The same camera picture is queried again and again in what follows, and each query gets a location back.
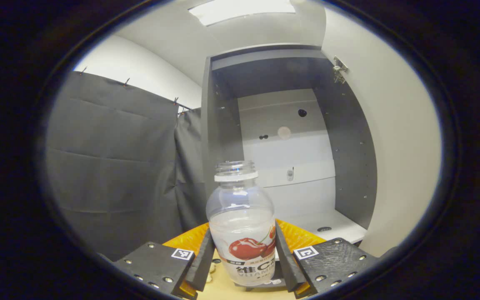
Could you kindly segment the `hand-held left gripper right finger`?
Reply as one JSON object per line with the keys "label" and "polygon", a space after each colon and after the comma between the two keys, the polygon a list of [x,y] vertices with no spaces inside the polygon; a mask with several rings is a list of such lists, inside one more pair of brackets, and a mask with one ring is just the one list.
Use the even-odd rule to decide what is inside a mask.
{"label": "hand-held left gripper right finger", "polygon": [[275,234],[286,288],[297,299],[340,298],[347,283],[378,261],[342,237],[324,240],[282,220],[276,220]]}

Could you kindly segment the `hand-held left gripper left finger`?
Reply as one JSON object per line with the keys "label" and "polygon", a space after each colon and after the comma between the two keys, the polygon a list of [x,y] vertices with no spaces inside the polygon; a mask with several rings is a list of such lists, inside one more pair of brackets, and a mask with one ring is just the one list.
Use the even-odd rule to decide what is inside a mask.
{"label": "hand-held left gripper left finger", "polygon": [[202,224],[162,244],[145,242],[113,266],[147,294],[196,300],[205,289],[214,253],[209,225]]}

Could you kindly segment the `clear plastic bottle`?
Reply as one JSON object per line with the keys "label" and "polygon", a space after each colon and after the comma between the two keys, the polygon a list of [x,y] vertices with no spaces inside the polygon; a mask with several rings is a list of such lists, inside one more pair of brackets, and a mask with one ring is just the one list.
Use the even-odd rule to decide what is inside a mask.
{"label": "clear plastic bottle", "polygon": [[206,203],[217,253],[232,281],[244,287],[268,283],[275,273],[274,203],[258,176],[252,161],[219,163],[217,188]]}

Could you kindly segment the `dark grey cabinet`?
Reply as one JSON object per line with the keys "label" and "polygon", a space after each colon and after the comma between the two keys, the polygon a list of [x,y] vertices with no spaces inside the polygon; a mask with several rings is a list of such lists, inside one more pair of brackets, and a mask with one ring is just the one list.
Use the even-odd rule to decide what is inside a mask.
{"label": "dark grey cabinet", "polygon": [[368,122],[320,46],[277,43],[206,57],[201,142],[205,192],[215,166],[252,161],[276,217],[336,210],[368,229],[377,162]]}

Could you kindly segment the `metal door hinge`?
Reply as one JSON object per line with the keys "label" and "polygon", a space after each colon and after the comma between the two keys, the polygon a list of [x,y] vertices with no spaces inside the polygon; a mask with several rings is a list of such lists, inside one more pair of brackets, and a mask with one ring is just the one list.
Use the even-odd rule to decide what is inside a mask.
{"label": "metal door hinge", "polygon": [[348,67],[339,59],[339,57],[334,56],[333,60],[335,61],[335,65],[333,66],[333,74],[335,83],[345,84],[346,79],[343,74],[348,72]]}

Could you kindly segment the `black backdrop cloth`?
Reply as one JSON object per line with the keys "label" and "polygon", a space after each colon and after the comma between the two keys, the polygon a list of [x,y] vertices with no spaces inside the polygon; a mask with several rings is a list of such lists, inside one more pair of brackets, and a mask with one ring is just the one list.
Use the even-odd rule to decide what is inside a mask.
{"label": "black backdrop cloth", "polygon": [[111,261],[207,222],[200,109],[116,80],[71,72],[46,133],[46,169],[62,215]]}

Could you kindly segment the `large ceiling light panel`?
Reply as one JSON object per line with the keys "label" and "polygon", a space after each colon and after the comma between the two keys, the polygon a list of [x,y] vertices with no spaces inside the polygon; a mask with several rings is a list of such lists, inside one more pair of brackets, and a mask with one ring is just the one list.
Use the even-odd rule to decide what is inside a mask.
{"label": "large ceiling light panel", "polygon": [[290,0],[211,0],[188,12],[205,26],[248,15],[296,13]]}

